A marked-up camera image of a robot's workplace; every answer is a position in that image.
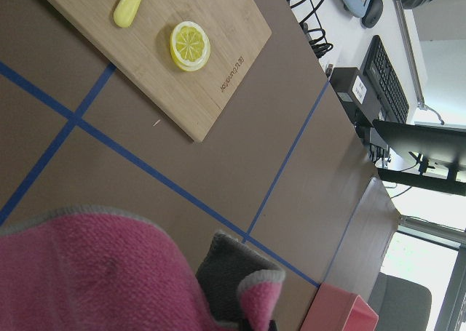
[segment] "black computer monitor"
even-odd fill
[[[380,169],[382,180],[466,196],[466,183],[457,181],[458,172],[466,170],[466,132],[382,120],[374,120],[373,126],[406,161],[419,157],[421,173],[427,166],[448,169],[446,179]]]

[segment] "pink container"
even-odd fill
[[[321,284],[301,331],[374,331],[379,316],[355,293]]]

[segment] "lemon half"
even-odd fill
[[[209,38],[198,24],[188,20],[181,22],[170,36],[170,53],[179,68],[197,71],[209,60]]]

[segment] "white desk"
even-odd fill
[[[312,1],[314,4],[319,2],[319,0]],[[300,21],[309,14],[310,10],[311,5],[306,1],[299,7],[293,8],[293,13]],[[333,64],[335,67],[361,68],[372,36],[378,34],[381,37],[408,100],[410,109],[407,122],[411,122],[417,107],[417,100],[393,1],[384,0],[382,16],[371,29],[363,27],[360,18],[353,17],[346,11],[341,0],[325,0],[317,11],[317,15],[326,31],[327,40],[334,45],[330,52],[320,58],[320,64],[324,70],[328,64]],[[406,10],[405,16],[416,58],[419,80],[421,87],[424,88],[427,83],[427,72],[413,12]],[[307,23],[309,28],[318,28],[314,16],[311,16]]]

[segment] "brown table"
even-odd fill
[[[285,266],[283,330],[324,280],[367,298],[398,212],[286,1],[255,1],[272,37],[193,143],[45,0],[0,0],[1,221],[121,207],[194,270],[223,229]]]

